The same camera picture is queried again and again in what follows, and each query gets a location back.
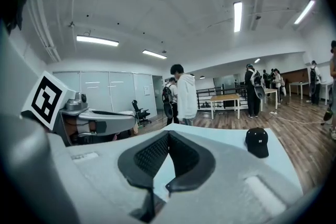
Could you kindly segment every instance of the black cap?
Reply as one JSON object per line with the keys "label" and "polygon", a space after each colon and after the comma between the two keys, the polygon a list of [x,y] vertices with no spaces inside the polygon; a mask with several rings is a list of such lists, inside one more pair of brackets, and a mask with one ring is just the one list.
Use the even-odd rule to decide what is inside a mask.
{"label": "black cap", "polygon": [[247,150],[258,158],[268,157],[267,142],[268,134],[263,128],[253,128],[246,133]]}

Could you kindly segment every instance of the desk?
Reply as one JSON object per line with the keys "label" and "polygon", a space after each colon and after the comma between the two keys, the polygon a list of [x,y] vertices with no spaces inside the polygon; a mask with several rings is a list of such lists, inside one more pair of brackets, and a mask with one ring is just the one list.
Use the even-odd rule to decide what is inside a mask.
{"label": "desk", "polygon": [[215,102],[234,101],[235,102],[235,111],[236,111],[236,100],[237,100],[237,106],[238,106],[238,119],[239,119],[240,101],[239,101],[239,95],[237,93],[212,96],[211,99],[210,99],[211,119],[214,119],[214,111],[216,110],[216,103]]}
{"label": "desk", "polygon": [[[174,130],[178,132],[185,132],[193,135],[205,137],[207,139],[215,140],[219,143],[225,143],[232,146],[239,147],[247,150],[244,142],[247,130],[225,130],[225,129],[212,129],[187,126],[172,123],[163,130]],[[271,129],[265,129],[268,134],[268,152],[267,158],[260,159],[265,164],[273,168],[273,170],[285,176],[302,192],[302,187],[298,175],[290,161],[285,149],[272,132]],[[174,164],[168,155],[160,170],[154,178],[154,193],[157,194],[164,201],[168,201],[168,191],[165,185],[175,178]]]}
{"label": "desk", "polygon": [[325,89],[325,90],[326,90],[326,91],[325,91],[325,92],[326,92],[326,93],[325,93],[326,95],[324,96],[324,99],[325,99],[324,104],[327,105],[327,103],[328,103],[328,96],[329,96],[329,93],[328,93],[328,87],[333,85],[333,81],[331,81],[331,82],[321,82],[320,84],[321,84],[321,86],[324,86],[324,87],[326,88],[326,89]]}
{"label": "desk", "polygon": [[309,84],[309,82],[293,82],[293,83],[290,83],[289,84],[289,96],[292,96],[291,95],[291,90],[290,90],[290,86],[292,85],[292,86],[297,86],[298,87],[298,95],[299,95],[299,86],[301,87],[301,100],[303,99],[303,93],[302,93],[302,86],[303,85],[308,85]]}
{"label": "desk", "polygon": [[[264,102],[266,104],[266,95],[268,93],[275,93],[275,109],[278,109],[278,90],[277,89],[265,89],[265,98],[264,98]],[[263,107],[263,101],[261,100],[260,102],[261,107],[260,107],[260,111],[262,111],[262,107]]]}

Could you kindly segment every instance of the cable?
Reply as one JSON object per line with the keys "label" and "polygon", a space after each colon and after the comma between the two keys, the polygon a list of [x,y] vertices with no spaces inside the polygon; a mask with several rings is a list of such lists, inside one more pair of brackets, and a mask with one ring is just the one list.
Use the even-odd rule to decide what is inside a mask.
{"label": "cable", "polygon": [[271,114],[271,116],[277,118],[277,119],[280,119],[280,120],[284,120],[284,121],[290,121],[290,122],[295,122],[295,123],[299,123],[299,124],[321,124],[322,122],[299,122],[299,121],[292,121],[292,120],[287,120],[287,119],[284,119],[284,118],[280,118],[280,117],[277,117],[277,116],[274,116]]}
{"label": "cable", "polygon": [[84,125],[87,125],[87,124],[89,124],[90,122],[87,122],[87,123],[84,123],[84,124],[72,124],[72,123],[69,123],[69,122],[67,122],[67,121],[65,121],[66,122],[66,124],[69,124],[69,125],[71,125],[71,126],[84,126]]}

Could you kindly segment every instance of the white cable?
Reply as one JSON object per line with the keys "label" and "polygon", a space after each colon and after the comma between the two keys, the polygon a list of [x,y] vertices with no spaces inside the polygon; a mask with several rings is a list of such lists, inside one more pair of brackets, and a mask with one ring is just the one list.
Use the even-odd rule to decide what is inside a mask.
{"label": "white cable", "polygon": [[290,122],[295,122],[295,123],[299,123],[299,124],[317,124],[317,123],[321,124],[321,123],[323,123],[323,122],[298,122],[298,121],[291,121],[291,120],[283,119],[283,118],[276,117],[276,116],[273,116],[273,117],[275,117],[275,118],[277,118],[277,119],[280,119],[280,120],[290,121]]}

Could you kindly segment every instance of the black office chair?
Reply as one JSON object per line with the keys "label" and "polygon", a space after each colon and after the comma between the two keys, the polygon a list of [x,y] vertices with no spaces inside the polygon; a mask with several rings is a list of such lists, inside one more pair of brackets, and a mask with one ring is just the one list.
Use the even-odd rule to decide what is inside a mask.
{"label": "black office chair", "polygon": [[137,119],[139,120],[139,123],[149,122],[152,123],[150,120],[147,120],[146,117],[149,116],[151,113],[148,113],[148,109],[141,112],[142,109],[138,108],[138,102],[137,100],[133,100],[132,105],[134,107],[134,110],[137,114]]}

